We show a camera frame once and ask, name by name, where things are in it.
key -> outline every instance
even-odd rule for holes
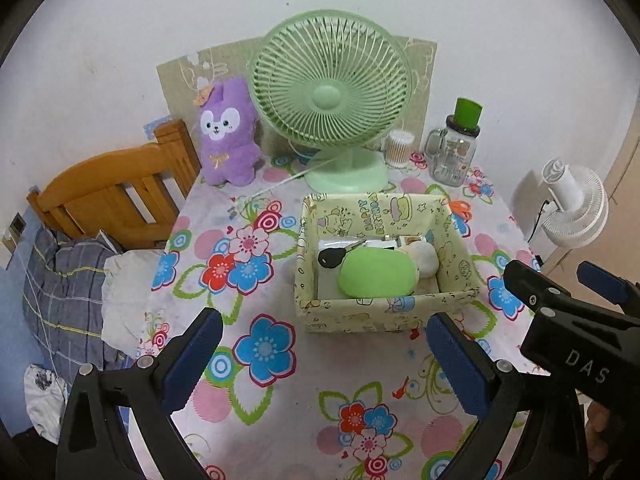
[[[351,250],[354,250],[356,247],[360,247],[366,240],[360,240],[351,245],[347,245],[346,247],[330,247],[328,249],[322,249],[318,253],[318,263],[321,267],[325,269],[335,269],[338,265],[342,263],[344,257]]]

white round object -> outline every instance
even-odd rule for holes
[[[430,243],[420,240],[407,245],[404,250],[415,262],[421,278],[430,278],[438,272],[440,268],[438,253]]]
[[[552,158],[542,170],[542,179],[562,211],[575,211],[584,201],[582,187],[561,158]]]
[[[385,162],[392,168],[405,168],[409,163],[414,134],[393,130],[386,140]]]
[[[542,223],[549,239],[558,247],[578,248],[593,242],[602,232],[609,215],[604,184],[589,168],[572,166],[571,172],[584,195],[575,210],[558,210]]]

glass mug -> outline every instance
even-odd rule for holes
[[[463,128],[453,115],[447,117],[446,128],[431,130],[424,147],[431,178],[446,186],[462,186],[476,152],[479,134],[479,126]]]

fan stand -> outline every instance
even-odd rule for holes
[[[305,175],[308,186],[317,193],[363,193],[379,192],[389,181],[389,174],[382,154],[365,148],[329,148],[316,153],[307,167],[312,169]]]

headboard post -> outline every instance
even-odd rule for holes
[[[38,192],[37,191],[30,191],[29,194],[27,195],[27,202],[29,202],[29,205],[31,206],[31,209],[34,210],[34,212],[36,213],[36,215],[38,215],[38,218],[40,219],[40,221],[46,225],[49,229],[53,229],[54,231],[63,231],[64,229],[60,226],[60,224],[58,223],[58,221],[53,218],[53,215],[49,212],[45,213],[40,206],[38,205]]]
[[[182,119],[173,119],[156,127],[154,135],[182,195],[186,198],[200,173],[200,161],[187,126]]]

